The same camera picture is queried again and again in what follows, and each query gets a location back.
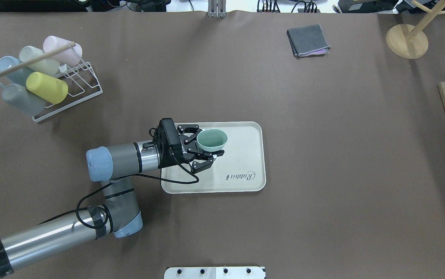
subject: metal bracket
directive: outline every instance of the metal bracket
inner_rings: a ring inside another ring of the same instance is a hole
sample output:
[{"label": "metal bracket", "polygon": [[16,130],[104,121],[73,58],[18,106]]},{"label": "metal bracket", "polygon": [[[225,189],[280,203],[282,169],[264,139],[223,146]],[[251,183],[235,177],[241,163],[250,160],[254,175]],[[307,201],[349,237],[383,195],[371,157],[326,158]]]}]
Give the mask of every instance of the metal bracket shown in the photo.
[{"label": "metal bracket", "polygon": [[164,279],[265,279],[265,267],[168,268]]},{"label": "metal bracket", "polygon": [[226,17],[226,0],[209,0],[208,17]]}]

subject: folded cloth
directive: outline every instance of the folded cloth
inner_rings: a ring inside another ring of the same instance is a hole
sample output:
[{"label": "folded cloth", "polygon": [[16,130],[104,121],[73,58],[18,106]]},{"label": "folded cloth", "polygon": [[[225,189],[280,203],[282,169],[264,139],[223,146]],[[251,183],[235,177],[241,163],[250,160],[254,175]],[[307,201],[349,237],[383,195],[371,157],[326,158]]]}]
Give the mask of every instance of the folded cloth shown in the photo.
[{"label": "folded cloth", "polygon": [[306,57],[327,53],[330,45],[326,42],[320,24],[288,29],[286,34],[290,40],[293,55]]}]

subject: black cable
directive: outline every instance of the black cable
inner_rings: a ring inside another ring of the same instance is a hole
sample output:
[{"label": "black cable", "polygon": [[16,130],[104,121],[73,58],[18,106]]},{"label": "black cable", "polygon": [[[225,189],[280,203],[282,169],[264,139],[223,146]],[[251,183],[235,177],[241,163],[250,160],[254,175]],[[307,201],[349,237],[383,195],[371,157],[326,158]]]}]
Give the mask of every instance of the black cable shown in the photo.
[{"label": "black cable", "polygon": [[309,13],[317,12],[317,5],[316,5],[316,3],[314,3],[313,0],[310,0],[309,5],[307,5],[307,9],[304,10],[304,12],[309,12]]},{"label": "black cable", "polygon": [[110,230],[109,233],[112,233],[114,231],[114,224],[112,223],[112,216],[110,215],[110,210],[107,207],[107,205],[105,205],[105,203],[102,203],[103,208],[105,208],[105,212],[107,213],[107,217],[109,217],[109,224],[110,224]]},{"label": "black cable", "polygon": [[307,6],[307,3],[306,3],[305,1],[298,1],[298,2],[295,4],[295,6],[293,6],[293,9],[291,9],[290,13],[292,13],[292,12],[295,10],[295,7],[296,7],[299,3],[303,3],[303,4],[304,4],[304,9],[305,9],[305,6]]},{"label": "black cable", "polygon": [[86,199],[89,198],[90,196],[93,196],[93,195],[95,195],[96,193],[102,191],[103,189],[109,187],[110,185],[112,185],[112,183],[108,183],[107,185],[105,185],[105,186],[103,186],[103,187],[100,187],[100,189],[97,189],[97,190],[91,192],[90,194],[84,196],[83,198],[81,198],[81,200],[79,200],[78,204],[76,205],[76,211],[75,211],[75,213],[76,213],[76,218],[78,219],[78,221],[79,221],[83,226],[86,226],[87,228],[91,228],[91,229],[100,229],[100,228],[103,228],[103,227],[107,224],[107,221],[109,221],[109,215],[107,214],[107,212],[106,212],[103,208],[97,207],[98,210],[102,210],[102,211],[104,211],[104,213],[105,213],[105,220],[104,220],[103,224],[100,225],[100,226],[92,226],[92,225],[89,225],[89,224],[85,223],[85,222],[83,221],[83,219],[81,219],[81,217],[79,217],[79,206],[81,205],[81,203],[82,203],[84,200],[86,200]]},{"label": "black cable", "polygon": [[276,12],[276,7],[278,8],[278,12],[281,12],[281,11],[279,10],[278,0],[274,0],[273,12]]},{"label": "black cable", "polygon": [[107,0],[107,4],[109,4],[109,6],[111,6],[111,7],[115,7],[115,8],[122,8],[122,7],[124,7],[124,6],[126,6],[127,4],[128,4],[128,2],[126,2],[124,5],[122,5],[122,6],[114,6],[114,5],[112,5],[110,2],[109,2],[109,0]]},{"label": "black cable", "polygon": [[50,222],[50,221],[55,220],[55,219],[57,219],[57,218],[59,218],[59,217],[63,217],[64,215],[67,215],[67,214],[69,214],[69,213],[73,213],[73,212],[75,212],[75,211],[76,211],[76,210],[73,209],[73,210],[69,210],[68,212],[61,213],[61,214],[59,214],[59,215],[57,215],[57,216],[54,216],[54,217],[52,217],[52,218],[50,218],[50,219],[47,219],[47,220],[43,221],[43,222],[40,223],[39,225],[41,225],[41,224],[43,224],[43,223]]},{"label": "black cable", "polygon": [[191,171],[187,170],[184,166],[182,166],[181,164],[178,164],[178,166],[180,166],[185,172],[187,172],[189,175],[191,175],[192,177],[195,178],[194,181],[189,181],[189,182],[185,182],[185,181],[176,181],[176,180],[171,180],[171,179],[166,179],[166,178],[162,178],[162,177],[157,177],[157,176],[152,176],[152,175],[146,175],[143,173],[135,173],[132,175],[128,175],[128,176],[142,176],[142,177],[147,177],[147,178],[152,178],[152,179],[157,179],[157,180],[161,180],[161,181],[165,181],[165,182],[171,182],[171,183],[177,183],[177,184],[195,184],[197,182],[200,181],[200,178],[198,178],[198,176],[196,176],[194,173],[192,173]]},{"label": "black cable", "polygon": [[132,10],[132,11],[136,11],[136,12],[141,12],[141,11],[143,11],[143,10],[137,10],[138,6],[139,6],[139,5],[137,4],[136,7],[135,7],[135,9],[131,9],[131,8],[129,7],[129,5],[126,5],[126,7],[127,7],[128,9]]},{"label": "black cable", "polygon": [[157,141],[157,138],[152,134],[152,130],[154,130],[155,132],[157,132],[157,129],[155,129],[155,128],[150,128],[150,130],[148,131],[148,134],[152,137],[152,140]]}]

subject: mint green cup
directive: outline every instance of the mint green cup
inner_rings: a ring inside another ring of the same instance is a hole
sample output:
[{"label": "mint green cup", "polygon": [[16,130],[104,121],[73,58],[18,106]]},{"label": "mint green cup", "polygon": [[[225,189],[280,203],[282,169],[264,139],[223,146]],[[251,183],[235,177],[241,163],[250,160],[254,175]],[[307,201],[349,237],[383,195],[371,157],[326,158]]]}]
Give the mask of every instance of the mint green cup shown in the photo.
[{"label": "mint green cup", "polygon": [[228,135],[220,129],[207,129],[198,133],[197,146],[207,152],[222,150],[228,141]]}]

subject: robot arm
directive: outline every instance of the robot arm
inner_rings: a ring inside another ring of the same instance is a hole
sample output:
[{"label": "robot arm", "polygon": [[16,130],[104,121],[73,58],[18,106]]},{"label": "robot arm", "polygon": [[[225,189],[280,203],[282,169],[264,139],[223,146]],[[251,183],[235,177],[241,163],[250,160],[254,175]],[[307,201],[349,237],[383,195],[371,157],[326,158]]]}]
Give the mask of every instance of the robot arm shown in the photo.
[{"label": "robot arm", "polygon": [[224,154],[224,150],[211,153],[197,148],[196,138],[201,129],[196,124],[175,127],[171,118],[163,118],[157,128],[150,130],[155,130],[154,134],[150,133],[151,141],[88,150],[90,178],[101,181],[105,203],[80,208],[78,214],[67,212],[26,231],[0,238],[0,278],[109,233],[125,237],[141,230],[143,221],[129,176],[183,163],[191,163],[192,173],[197,173],[210,168],[215,158]]},{"label": "robot arm", "polygon": [[196,124],[175,127],[171,118],[163,118],[151,141],[138,141],[88,150],[86,162],[92,181],[105,181],[134,175],[154,169],[179,164],[190,164],[192,173],[198,173],[212,166],[216,157],[224,150],[205,152],[196,145],[202,130]]}]

